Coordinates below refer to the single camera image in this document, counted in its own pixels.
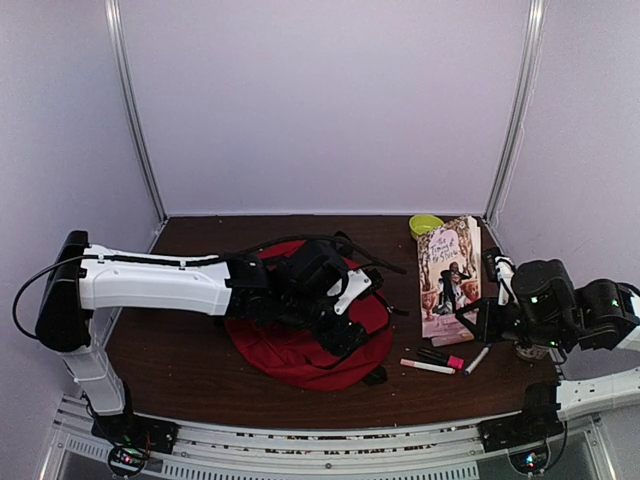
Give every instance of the yellow-green cup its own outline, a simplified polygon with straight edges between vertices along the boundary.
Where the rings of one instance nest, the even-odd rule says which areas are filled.
[[[409,228],[411,228],[411,236],[414,240],[417,240],[420,235],[440,228],[442,225],[444,225],[444,222],[433,215],[415,215],[409,219]]]

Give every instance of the book cover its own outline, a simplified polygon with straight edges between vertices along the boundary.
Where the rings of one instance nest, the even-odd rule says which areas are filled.
[[[481,295],[480,227],[466,216],[418,237],[422,337],[450,337],[446,343],[472,340],[455,311]],[[475,313],[467,315],[475,322]]]

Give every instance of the pink marker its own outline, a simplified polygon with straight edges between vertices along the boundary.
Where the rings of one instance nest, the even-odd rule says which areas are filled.
[[[403,358],[400,360],[400,365],[405,367],[419,368],[420,370],[429,370],[430,372],[444,373],[447,375],[453,375],[456,370],[451,367],[441,367],[440,365],[431,365],[430,363],[416,362],[415,360],[407,360]]]

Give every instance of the white marker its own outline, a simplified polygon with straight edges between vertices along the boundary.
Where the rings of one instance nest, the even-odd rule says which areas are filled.
[[[484,347],[484,348],[482,349],[482,351],[480,352],[480,355],[478,355],[478,356],[476,357],[476,359],[475,359],[473,362],[471,362],[471,365],[469,365],[467,368],[465,368],[465,370],[464,370],[464,376],[465,376],[465,377],[466,377],[467,375],[470,375],[470,374],[471,374],[471,372],[473,372],[473,371],[475,370],[475,368],[476,368],[476,367],[478,366],[478,364],[482,361],[482,359],[483,359],[484,357],[486,357],[486,356],[487,356],[487,353],[489,353],[489,350],[491,350],[491,347],[492,347],[492,346],[493,346],[493,345],[487,345],[486,347]]]
[[[400,365],[419,368],[420,370],[429,370],[430,372],[446,373],[447,375],[453,375],[456,373],[455,369],[451,367],[441,367],[440,365],[431,365],[430,363],[415,362],[413,360],[407,360],[406,358],[400,360]]]

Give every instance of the white wall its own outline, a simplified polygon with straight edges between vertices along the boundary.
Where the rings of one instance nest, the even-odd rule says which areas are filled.
[[[122,16],[170,213],[479,213],[528,2],[136,0]]]
[[[518,263],[560,258],[576,287],[601,277],[640,285],[638,19],[633,1],[549,2],[521,150],[498,215],[500,241]],[[574,352],[563,370],[585,378],[639,364],[640,354]],[[640,409],[607,422],[624,478],[637,478]]]
[[[13,295],[66,234],[144,250],[156,225],[125,122],[104,2],[0,3],[0,472],[28,479],[68,375],[22,337]],[[41,285],[24,298],[33,331]]]

